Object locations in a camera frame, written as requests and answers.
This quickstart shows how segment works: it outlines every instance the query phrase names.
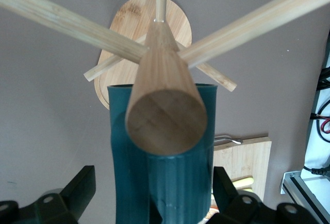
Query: red wire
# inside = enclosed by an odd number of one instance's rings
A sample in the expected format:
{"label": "red wire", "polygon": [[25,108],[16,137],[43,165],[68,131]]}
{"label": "red wire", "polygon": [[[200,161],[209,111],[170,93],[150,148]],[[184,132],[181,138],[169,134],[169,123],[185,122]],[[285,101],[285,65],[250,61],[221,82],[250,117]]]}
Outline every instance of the red wire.
{"label": "red wire", "polygon": [[330,134],[330,129],[324,130],[325,125],[326,125],[327,123],[329,123],[329,122],[330,122],[330,119],[327,118],[327,119],[322,123],[322,125],[321,125],[321,127],[320,127],[321,131],[324,132],[325,134]]}

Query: rectangular wooden board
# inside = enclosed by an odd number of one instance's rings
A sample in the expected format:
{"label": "rectangular wooden board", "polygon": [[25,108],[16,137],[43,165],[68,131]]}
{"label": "rectangular wooden board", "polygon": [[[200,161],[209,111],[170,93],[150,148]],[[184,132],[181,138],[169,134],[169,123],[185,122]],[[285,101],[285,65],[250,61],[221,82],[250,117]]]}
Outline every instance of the rectangular wooden board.
{"label": "rectangular wooden board", "polygon": [[269,137],[260,137],[215,146],[213,166],[223,166],[232,181],[253,177],[249,187],[263,201],[271,145]]}

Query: bamboo cutting board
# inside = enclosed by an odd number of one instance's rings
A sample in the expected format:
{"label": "bamboo cutting board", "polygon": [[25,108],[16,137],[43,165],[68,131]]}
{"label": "bamboo cutting board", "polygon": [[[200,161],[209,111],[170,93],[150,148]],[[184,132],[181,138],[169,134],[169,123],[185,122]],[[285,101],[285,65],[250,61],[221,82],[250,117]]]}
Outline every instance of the bamboo cutting board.
{"label": "bamboo cutting board", "polygon": [[[173,1],[167,0],[166,20],[176,41],[183,46],[191,45],[191,27],[185,13]],[[155,19],[156,0],[129,0],[115,14],[110,29],[136,40],[146,34],[149,23]],[[98,64],[112,54],[102,50]],[[133,84],[138,65],[126,59],[95,78],[95,91],[101,103],[109,109],[107,87],[109,85]]]}
{"label": "bamboo cutting board", "polygon": [[260,137],[215,146],[213,166],[223,166],[232,181],[253,177],[250,187],[263,201],[271,145],[269,137]]}

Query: wood grain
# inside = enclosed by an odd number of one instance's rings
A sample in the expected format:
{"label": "wood grain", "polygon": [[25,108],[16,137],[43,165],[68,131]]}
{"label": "wood grain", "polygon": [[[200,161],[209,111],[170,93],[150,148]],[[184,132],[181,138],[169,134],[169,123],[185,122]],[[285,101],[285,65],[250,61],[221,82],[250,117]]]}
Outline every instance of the wood grain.
{"label": "wood grain", "polygon": [[253,177],[250,187],[263,200],[271,145],[269,137],[260,137],[215,146],[213,166],[223,166],[232,181]]}
{"label": "wood grain", "polygon": [[0,0],[0,7],[137,62],[147,48],[48,0]]}
{"label": "wood grain", "polygon": [[126,130],[141,149],[173,155],[191,149],[207,124],[204,103],[166,22],[151,22],[126,112]]}
{"label": "wood grain", "polygon": [[273,0],[180,51],[179,56],[189,67],[196,66],[329,2],[330,0]]}
{"label": "wood grain", "polygon": [[[191,44],[191,28],[184,12],[171,0],[167,0],[166,20],[174,38],[183,44]],[[156,0],[129,0],[115,14],[110,29],[136,40],[147,32],[148,25],[154,20]],[[112,54],[102,50],[98,65],[102,64]],[[138,65],[126,59],[111,67],[110,70],[95,78],[95,91],[101,103],[109,109],[109,85],[133,84]]]}

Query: dark green vase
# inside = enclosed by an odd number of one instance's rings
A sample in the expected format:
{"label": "dark green vase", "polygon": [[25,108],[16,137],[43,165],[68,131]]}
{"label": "dark green vase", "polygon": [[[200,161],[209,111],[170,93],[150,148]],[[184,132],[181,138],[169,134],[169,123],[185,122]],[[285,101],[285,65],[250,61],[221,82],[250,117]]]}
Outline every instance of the dark green vase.
{"label": "dark green vase", "polygon": [[146,153],[129,138],[125,114],[131,87],[108,87],[116,223],[198,223],[210,207],[217,86],[197,84],[207,128],[196,146],[175,156]]}

